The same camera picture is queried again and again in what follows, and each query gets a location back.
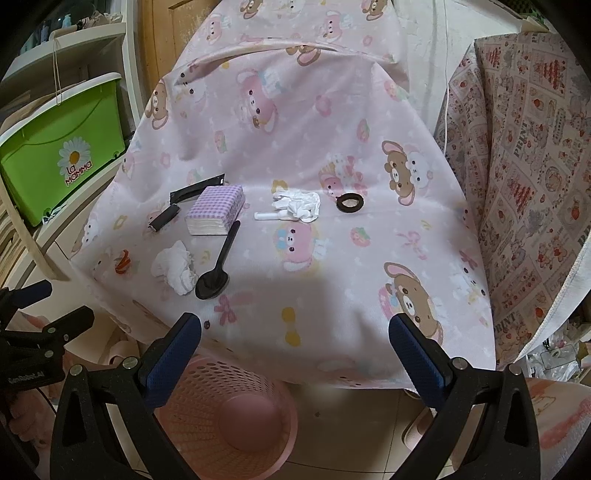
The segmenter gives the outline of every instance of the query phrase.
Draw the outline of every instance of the pink plastic basket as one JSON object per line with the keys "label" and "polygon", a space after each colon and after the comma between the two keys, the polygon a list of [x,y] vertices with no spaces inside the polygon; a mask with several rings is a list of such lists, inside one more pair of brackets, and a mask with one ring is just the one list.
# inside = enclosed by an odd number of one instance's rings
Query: pink plastic basket
{"label": "pink plastic basket", "polygon": [[203,480],[263,480],[296,442],[297,410],[282,382],[193,358],[156,416]]}

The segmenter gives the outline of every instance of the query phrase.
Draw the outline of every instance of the black washer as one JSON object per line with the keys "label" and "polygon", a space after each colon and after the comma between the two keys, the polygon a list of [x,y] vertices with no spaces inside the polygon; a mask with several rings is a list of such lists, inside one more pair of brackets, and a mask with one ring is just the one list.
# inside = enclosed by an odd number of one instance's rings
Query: black washer
{"label": "black washer", "polygon": [[[357,204],[352,207],[347,207],[344,202],[347,200],[356,200]],[[344,193],[336,199],[336,207],[344,213],[355,213],[361,210],[363,206],[363,197],[359,193]]]}

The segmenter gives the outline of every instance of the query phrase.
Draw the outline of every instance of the black spoon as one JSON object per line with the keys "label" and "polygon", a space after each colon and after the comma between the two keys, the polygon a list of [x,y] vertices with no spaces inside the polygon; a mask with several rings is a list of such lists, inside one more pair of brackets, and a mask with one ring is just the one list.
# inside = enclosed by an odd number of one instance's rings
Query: black spoon
{"label": "black spoon", "polygon": [[223,243],[222,250],[217,258],[216,266],[213,267],[213,270],[205,272],[199,277],[199,279],[197,279],[195,295],[198,299],[208,300],[217,297],[228,284],[230,276],[224,272],[222,267],[239,228],[240,220],[236,220],[230,227],[226,241]]}

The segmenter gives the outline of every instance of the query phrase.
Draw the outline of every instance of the shelf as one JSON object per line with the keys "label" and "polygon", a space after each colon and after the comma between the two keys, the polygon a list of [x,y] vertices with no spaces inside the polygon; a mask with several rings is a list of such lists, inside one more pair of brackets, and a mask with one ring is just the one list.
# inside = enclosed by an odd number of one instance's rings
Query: shelf
{"label": "shelf", "polygon": [[[125,36],[123,22],[91,27],[58,37],[56,52],[60,70],[86,65],[88,59],[115,38]],[[14,59],[0,83],[0,104],[5,104],[34,86],[42,78],[53,77],[54,40],[26,51]]]}

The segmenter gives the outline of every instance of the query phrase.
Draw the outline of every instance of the wooden door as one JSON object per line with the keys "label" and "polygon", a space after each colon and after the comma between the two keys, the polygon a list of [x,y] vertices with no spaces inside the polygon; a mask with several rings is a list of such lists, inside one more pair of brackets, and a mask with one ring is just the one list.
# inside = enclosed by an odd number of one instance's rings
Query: wooden door
{"label": "wooden door", "polygon": [[141,42],[149,89],[173,69],[220,0],[143,0]]}

